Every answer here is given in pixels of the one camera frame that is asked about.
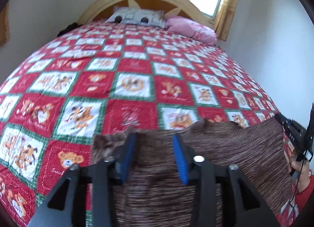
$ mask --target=black circle on pillow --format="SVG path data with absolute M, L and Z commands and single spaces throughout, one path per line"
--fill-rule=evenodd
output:
M 147 17 L 143 17 L 141 19 L 141 23 L 147 23 L 148 24 L 148 18 Z
M 117 16 L 117 17 L 115 18 L 115 22 L 116 22 L 116 23 L 121 23 L 121 21 L 122 21 L 122 17 L 121 17 L 121 16 Z

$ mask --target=red sleeve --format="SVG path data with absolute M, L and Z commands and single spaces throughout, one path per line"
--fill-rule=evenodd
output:
M 309 186 L 302 192 L 296 194 L 296 204 L 298 205 L 299 211 L 303 209 L 307 200 L 312 194 L 314 189 L 314 175 L 310 176 L 310 184 Z

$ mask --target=white pillow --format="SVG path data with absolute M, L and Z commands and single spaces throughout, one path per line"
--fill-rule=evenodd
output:
M 130 9 L 128 7 L 115 7 L 114 14 L 109 17 L 108 23 L 137 24 L 165 28 L 166 23 L 162 19 L 163 11 L 147 9 Z

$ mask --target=arched headboard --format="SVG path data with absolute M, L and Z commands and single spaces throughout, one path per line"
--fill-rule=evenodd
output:
M 98 0 L 87 9 L 78 24 L 86 24 L 113 14 L 114 6 L 129 6 L 141 9 L 163 10 L 165 13 L 178 14 L 200 24 L 208 25 L 208 20 L 189 0 Z

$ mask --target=red checkered blanket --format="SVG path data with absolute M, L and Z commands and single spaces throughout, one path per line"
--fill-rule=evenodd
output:
M 33 53 L 0 87 L 0 200 L 26 226 L 64 170 L 89 164 L 94 134 L 183 129 L 200 118 L 247 127 L 276 111 L 219 47 L 94 22 Z

